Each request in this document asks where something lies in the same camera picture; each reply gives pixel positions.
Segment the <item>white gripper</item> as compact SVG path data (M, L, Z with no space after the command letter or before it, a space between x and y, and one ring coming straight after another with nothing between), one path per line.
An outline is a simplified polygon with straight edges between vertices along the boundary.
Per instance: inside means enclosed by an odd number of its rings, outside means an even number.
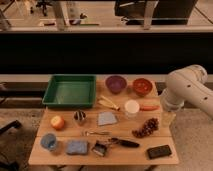
M162 108L167 111L162 113L162 126L169 127L176 117L171 111L178 111L184 106L184 100L169 89L164 89L160 95Z

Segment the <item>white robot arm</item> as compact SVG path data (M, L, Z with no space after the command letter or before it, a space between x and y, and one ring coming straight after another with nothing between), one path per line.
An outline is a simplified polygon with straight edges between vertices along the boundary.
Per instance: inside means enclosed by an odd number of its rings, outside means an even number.
M201 65L177 69L165 77L166 88L160 94L163 127L171 125L176 116L175 112L180 110L186 101L213 120L213 90L204 85L207 77L207 71Z

